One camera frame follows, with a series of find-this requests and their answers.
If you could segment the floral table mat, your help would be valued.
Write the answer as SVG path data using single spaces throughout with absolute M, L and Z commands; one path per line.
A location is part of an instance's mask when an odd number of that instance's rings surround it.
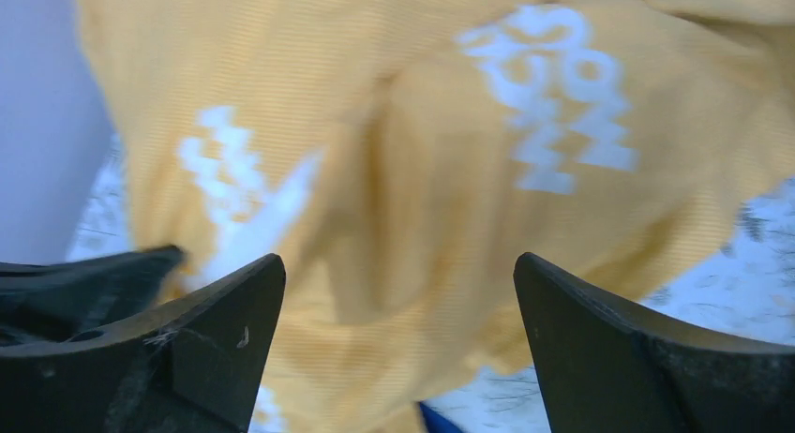
M 71 244 L 68 261 L 129 249 L 123 148 L 111 136 Z M 644 306 L 696 325 L 770 342 L 794 342 L 794 182 L 747 202 L 734 238 L 699 266 L 648 296 Z M 473 382 L 422 408 L 434 432 L 548 432 L 529 367 Z

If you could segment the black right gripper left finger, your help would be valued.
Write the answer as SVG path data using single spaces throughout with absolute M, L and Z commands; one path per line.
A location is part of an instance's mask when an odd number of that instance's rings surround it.
M 64 342 L 1 345 L 5 432 L 245 432 L 286 274 L 270 254 Z

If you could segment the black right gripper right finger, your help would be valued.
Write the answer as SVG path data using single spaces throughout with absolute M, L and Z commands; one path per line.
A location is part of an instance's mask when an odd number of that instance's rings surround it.
M 532 253 L 514 282 L 552 431 L 793 430 L 792 347 L 680 321 Z

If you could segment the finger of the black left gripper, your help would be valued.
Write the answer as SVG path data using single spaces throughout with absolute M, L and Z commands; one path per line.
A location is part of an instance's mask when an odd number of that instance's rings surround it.
M 177 246 L 49 265 L 1 264 L 1 345 L 64 342 L 145 311 L 184 259 Z

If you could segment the yellow and blue pillowcase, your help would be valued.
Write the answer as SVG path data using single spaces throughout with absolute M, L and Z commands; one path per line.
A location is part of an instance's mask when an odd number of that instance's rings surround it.
M 794 0 L 75 2 L 163 299 L 285 262 L 276 432 L 418 432 L 530 362 L 519 255 L 639 299 L 794 173 Z

